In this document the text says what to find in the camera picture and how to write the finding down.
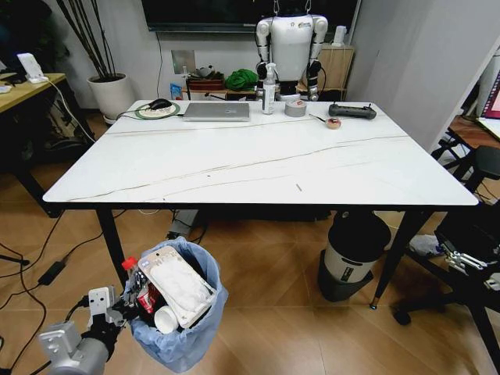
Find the computer mouse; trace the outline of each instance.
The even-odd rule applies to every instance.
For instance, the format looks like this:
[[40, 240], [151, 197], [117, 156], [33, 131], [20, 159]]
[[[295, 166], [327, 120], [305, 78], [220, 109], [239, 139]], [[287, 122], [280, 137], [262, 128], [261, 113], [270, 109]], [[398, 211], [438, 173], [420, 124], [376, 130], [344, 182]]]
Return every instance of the computer mouse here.
[[152, 109], [153, 111], [156, 111], [157, 109], [161, 108], [169, 108], [172, 105], [171, 102], [169, 102], [166, 99], [159, 98], [156, 100], [153, 100], [151, 103], [149, 103], [149, 109]]

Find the bamboo stems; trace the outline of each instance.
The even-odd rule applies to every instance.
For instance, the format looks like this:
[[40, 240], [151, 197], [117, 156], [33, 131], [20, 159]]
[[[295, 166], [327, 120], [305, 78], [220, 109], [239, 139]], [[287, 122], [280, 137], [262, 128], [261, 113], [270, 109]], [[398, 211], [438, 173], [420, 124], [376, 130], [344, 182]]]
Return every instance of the bamboo stems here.
[[90, 3], [98, 24], [102, 46], [99, 46], [97, 39], [94, 36], [94, 31], [92, 29], [91, 22], [88, 19], [82, 0], [56, 1], [59, 8], [62, 10], [62, 14], [65, 16], [78, 40], [87, 52], [89, 59], [92, 61], [92, 64], [99, 75], [99, 78], [103, 81], [115, 80], [115, 62], [113, 54], [111, 53], [111, 48], [109, 47], [109, 43], [105, 37], [105, 31], [102, 28], [97, 0], [90, 0]]

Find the remote controller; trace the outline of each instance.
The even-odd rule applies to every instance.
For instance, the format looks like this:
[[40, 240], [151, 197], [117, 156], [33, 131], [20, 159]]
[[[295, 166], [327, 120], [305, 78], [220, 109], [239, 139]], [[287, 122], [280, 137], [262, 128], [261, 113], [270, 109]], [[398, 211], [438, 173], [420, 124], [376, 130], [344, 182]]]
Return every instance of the remote controller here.
[[371, 106], [364, 107], [346, 107], [343, 105], [332, 104], [328, 109], [330, 116], [347, 116], [347, 117], [358, 117], [367, 120], [372, 120], [375, 118], [377, 113]]

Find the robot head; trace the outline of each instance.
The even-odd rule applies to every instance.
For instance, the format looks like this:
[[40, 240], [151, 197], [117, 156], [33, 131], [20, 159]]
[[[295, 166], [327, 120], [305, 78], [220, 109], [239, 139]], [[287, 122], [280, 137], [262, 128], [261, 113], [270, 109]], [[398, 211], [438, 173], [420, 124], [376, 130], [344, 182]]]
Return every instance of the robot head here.
[[304, 16], [307, 14], [305, 10], [307, 0], [277, 0], [280, 8], [278, 10], [279, 17]]

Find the wooden floor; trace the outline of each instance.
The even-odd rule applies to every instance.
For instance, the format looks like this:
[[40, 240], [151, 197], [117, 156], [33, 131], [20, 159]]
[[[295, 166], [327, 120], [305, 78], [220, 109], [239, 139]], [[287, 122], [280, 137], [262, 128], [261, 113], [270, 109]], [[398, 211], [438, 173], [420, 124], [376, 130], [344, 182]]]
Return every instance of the wooden floor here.
[[[49, 187], [68, 164], [39, 166], [37, 179]], [[495, 194], [498, 185], [489, 184]], [[401, 214], [380, 214], [392, 226]], [[442, 215], [424, 227], [431, 233]], [[164, 239], [170, 212], [142, 215], [125, 212], [116, 220], [125, 255], [138, 256]], [[0, 241], [28, 259], [36, 259], [52, 225], [17, 181], [0, 175]], [[384, 259], [374, 267], [375, 280], [350, 300], [329, 303], [316, 285], [319, 255], [331, 219], [316, 223], [213, 221], [202, 245], [220, 263], [230, 293], [219, 331], [205, 358], [192, 374], [365, 374], [365, 373], [495, 373], [468, 311], [450, 306], [446, 313], [421, 311], [412, 324], [399, 326], [389, 305], [404, 296], [424, 295], [442, 286], [426, 271], [405, 259], [380, 301], [368, 308]], [[92, 211], [67, 211], [52, 235], [41, 261], [25, 274], [28, 286], [74, 245], [100, 233]], [[18, 267], [0, 261], [0, 274]], [[34, 294], [47, 305], [45, 326], [62, 320], [69, 308], [91, 288], [118, 285], [102, 238], [74, 252], [64, 271], [49, 287]], [[21, 290], [19, 277], [0, 279], [0, 304]], [[0, 311], [0, 367], [11, 366], [42, 317], [27, 295], [16, 296]], [[88, 312], [73, 315], [85, 331]], [[491, 314], [497, 334], [500, 317]], [[15, 369], [27, 374], [46, 362], [35, 341]], [[149, 358], [127, 328], [119, 337], [106, 374], [171, 373]]]

